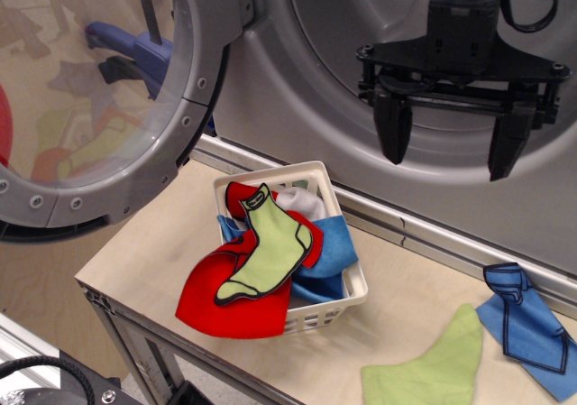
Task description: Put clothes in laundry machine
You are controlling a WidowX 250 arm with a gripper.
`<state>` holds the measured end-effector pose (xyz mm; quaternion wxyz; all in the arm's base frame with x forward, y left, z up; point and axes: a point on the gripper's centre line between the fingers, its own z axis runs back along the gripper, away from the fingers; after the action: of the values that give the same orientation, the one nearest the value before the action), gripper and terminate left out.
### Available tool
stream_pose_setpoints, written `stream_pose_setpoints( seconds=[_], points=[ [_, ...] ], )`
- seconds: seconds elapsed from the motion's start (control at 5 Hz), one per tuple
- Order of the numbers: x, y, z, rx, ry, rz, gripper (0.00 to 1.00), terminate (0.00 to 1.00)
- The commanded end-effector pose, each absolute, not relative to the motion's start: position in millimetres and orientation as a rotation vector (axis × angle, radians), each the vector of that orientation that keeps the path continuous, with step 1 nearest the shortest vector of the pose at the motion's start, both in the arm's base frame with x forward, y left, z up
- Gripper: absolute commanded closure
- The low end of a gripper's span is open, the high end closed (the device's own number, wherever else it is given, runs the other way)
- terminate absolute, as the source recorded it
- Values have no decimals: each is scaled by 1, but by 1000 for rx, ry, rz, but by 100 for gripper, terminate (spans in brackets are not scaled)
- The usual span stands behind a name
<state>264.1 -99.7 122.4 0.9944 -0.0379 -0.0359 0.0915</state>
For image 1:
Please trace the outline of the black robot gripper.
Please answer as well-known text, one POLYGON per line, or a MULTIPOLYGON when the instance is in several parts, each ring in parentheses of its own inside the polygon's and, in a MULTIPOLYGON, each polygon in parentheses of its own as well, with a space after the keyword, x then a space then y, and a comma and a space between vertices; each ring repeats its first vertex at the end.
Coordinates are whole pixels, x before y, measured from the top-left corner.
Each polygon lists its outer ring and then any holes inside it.
POLYGON ((558 89, 571 71, 506 43, 498 23, 521 33, 540 32, 556 17, 559 2, 551 0, 540 20, 518 23, 511 0, 429 0, 423 36, 359 48, 359 96, 373 109, 383 155, 394 164, 403 161, 413 103, 494 114, 490 181, 505 179, 533 124, 554 123, 558 89))

